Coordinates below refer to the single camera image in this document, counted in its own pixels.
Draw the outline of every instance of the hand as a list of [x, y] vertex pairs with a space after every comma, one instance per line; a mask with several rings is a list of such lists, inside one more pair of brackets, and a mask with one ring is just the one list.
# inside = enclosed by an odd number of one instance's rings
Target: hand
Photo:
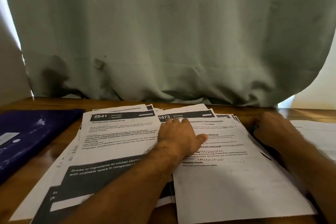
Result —
[[254, 136], [280, 153], [298, 142], [305, 141], [291, 122], [278, 113], [260, 113], [252, 119], [252, 125], [257, 127]]
[[157, 140], [184, 158], [194, 154], [208, 140], [208, 136], [196, 136], [188, 119], [183, 119], [182, 122], [178, 119], [167, 119], [166, 123], [161, 124]]

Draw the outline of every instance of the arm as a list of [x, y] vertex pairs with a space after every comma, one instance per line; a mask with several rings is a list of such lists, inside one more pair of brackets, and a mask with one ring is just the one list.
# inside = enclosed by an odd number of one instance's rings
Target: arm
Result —
[[195, 136], [187, 119], [168, 119], [145, 158], [86, 200], [63, 223], [147, 223], [173, 171], [205, 140], [205, 134]]
[[312, 194], [329, 223], [336, 223], [336, 164], [306, 141], [299, 131], [276, 113], [263, 113], [253, 119], [254, 135], [273, 147]]

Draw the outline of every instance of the wooden table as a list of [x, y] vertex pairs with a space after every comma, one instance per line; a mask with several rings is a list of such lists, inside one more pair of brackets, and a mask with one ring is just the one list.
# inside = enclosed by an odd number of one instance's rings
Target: wooden table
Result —
[[[131, 101], [108, 101], [88, 99], [50, 99], [50, 98], [28, 98], [19, 102], [0, 107], [0, 113], [6, 110], [36, 110], [36, 109], [73, 109], [83, 108], [85, 111], [92, 109], [117, 107], [124, 105], [136, 105], [140, 102]], [[185, 104], [153, 103], [154, 107], [170, 109], [186, 106]], [[233, 113], [238, 116], [243, 124], [248, 124], [250, 118], [266, 110], [273, 110], [281, 113], [290, 120], [314, 120], [327, 123], [336, 123], [336, 111], [334, 110], [309, 110], [309, 109], [287, 109], [287, 108], [257, 108], [257, 107], [230, 107], [219, 105], [208, 105], [216, 113]], [[21, 167], [11, 178], [0, 186], [0, 223], [7, 223], [13, 212], [27, 196], [30, 190], [43, 176], [55, 159], [66, 148], [75, 137], [81, 119], [73, 123], [68, 129], [61, 133], [36, 157]], [[29, 223], [29, 220], [16, 221], [12, 223]], [[156, 208], [149, 223], [177, 223], [176, 207], [173, 204]], [[296, 216], [284, 218], [267, 218], [254, 220], [237, 220], [231, 223], [315, 223], [313, 216]]]

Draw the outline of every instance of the green curtain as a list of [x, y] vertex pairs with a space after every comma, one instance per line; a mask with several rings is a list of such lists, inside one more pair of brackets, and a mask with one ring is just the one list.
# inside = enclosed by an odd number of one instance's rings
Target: green curtain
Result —
[[328, 55], [336, 0], [8, 0], [36, 96], [273, 106]]

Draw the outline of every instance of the person's right arm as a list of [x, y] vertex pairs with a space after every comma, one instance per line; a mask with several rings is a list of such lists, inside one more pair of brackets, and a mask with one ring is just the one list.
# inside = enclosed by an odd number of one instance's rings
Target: person's right arm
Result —
[[328, 223], [336, 223], [336, 164], [277, 113], [260, 114], [252, 124], [257, 126], [254, 136], [280, 153], [289, 171], [312, 194]]

